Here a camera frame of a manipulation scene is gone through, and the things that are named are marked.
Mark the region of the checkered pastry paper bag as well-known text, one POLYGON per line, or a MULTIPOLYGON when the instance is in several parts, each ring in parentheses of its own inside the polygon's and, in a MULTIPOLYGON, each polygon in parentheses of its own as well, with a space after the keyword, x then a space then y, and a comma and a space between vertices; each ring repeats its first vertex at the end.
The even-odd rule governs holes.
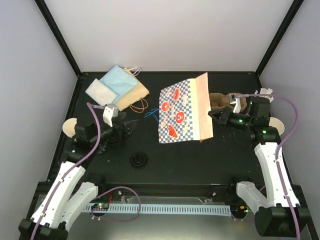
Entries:
POLYGON ((158 142, 170 144, 203 141, 214 137, 208 73, 163 88, 158 108, 145 117, 158 122, 158 142))

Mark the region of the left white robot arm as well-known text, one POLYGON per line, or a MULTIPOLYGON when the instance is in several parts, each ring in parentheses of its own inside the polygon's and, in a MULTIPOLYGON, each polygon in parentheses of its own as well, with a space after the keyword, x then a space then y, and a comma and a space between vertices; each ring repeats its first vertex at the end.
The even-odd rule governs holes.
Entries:
POLYGON ((106 179, 90 173, 85 176, 93 158, 105 145, 120 144, 138 125, 138 120, 124 121, 124 113, 99 122, 86 124, 70 118, 63 132, 71 138, 58 174, 44 200, 30 218, 22 219, 18 230, 23 240, 66 240, 69 231, 83 209, 94 200, 112 196, 115 188, 108 189, 106 179))

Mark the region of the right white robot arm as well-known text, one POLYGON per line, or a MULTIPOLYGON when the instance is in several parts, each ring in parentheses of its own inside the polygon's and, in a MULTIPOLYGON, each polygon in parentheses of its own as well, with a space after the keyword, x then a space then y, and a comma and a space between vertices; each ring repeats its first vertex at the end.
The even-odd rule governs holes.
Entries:
POLYGON ((266 94, 231 94, 229 101, 230 108, 210 111, 208 115, 221 125, 248 132, 262 170, 266 194, 254 183, 240 181, 228 187, 228 198, 246 203, 254 214, 260 236, 299 240, 310 212, 301 206, 290 183, 282 155, 285 140, 270 124, 270 100, 266 94))

